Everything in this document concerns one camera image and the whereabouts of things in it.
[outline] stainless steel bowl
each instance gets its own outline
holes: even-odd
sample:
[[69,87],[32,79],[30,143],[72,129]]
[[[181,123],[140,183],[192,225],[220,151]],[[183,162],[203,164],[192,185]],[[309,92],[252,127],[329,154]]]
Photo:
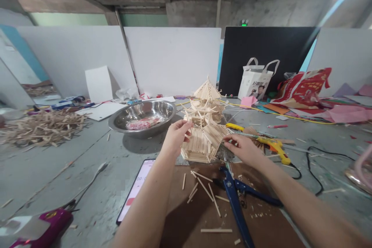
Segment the stainless steel bowl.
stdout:
[[[124,133],[134,138],[151,138],[166,130],[170,126],[170,121],[176,114],[176,106],[163,100],[151,100],[135,103],[122,108],[109,118],[109,127],[115,131]],[[144,130],[127,130],[126,124],[129,121],[140,120],[145,117],[159,115],[165,121]]]

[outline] marker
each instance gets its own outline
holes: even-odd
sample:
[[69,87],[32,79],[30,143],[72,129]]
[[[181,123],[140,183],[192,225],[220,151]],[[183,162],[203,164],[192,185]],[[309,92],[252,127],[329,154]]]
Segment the marker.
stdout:
[[288,125],[269,125],[268,128],[286,128]]

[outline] wooden pavilion model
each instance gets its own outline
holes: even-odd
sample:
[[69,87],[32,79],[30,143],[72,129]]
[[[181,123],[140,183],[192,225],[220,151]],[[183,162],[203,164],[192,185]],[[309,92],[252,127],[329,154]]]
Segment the wooden pavilion model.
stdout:
[[226,126],[218,125],[225,105],[220,103],[221,94],[209,78],[195,91],[194,96],[199,99],[190,99],[189,108],[183,106],[184,119],[191,120],[194,127],[191,129],[190,142],[181,146],[181,155],[187,161],[210,163],[216,158],[222,138],[230,134]]

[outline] mirror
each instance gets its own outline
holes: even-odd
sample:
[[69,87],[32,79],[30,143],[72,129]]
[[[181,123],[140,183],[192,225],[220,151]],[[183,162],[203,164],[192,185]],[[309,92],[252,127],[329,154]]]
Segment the mirror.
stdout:
[[52,105],[61,100],[49,76],[14,27],[0,25],[0,58],[35,104]]

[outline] brown board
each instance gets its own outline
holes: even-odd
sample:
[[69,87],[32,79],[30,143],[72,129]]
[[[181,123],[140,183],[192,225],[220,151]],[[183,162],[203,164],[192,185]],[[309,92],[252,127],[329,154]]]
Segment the brown board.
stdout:
[[[223,179],[224,174],[219,171],[219,164],[176,166],[171,193],[169,196],[168,214],[160,247],[232,247],[234,241],[242,240],[236,225],[230,203],[216,199],[221,218],[217,209],[203,187],[198,185],[198,191],[187,204],[188,197],[198,180],[190,173],[196,171],[210,179]],[[263,183],[261,175],[244,164],[231,164],[234,177],[265,194],[269,190]],[[183,177],[186,173],[185,189],[182,190]],[[210,183],[215,195],[227,198],[224,190],[208,180],[201,178],[204,186],[209,190]],[[256,248],[260,247],[305,247],[293,230],[290,223],[280,212],[279,208],[264,201],[246,196],[247,207],[242,208],[248,229]],[[232,229],[232,233],[201,233],[200,229]],[[243,242],[237,247],[244,247]]]

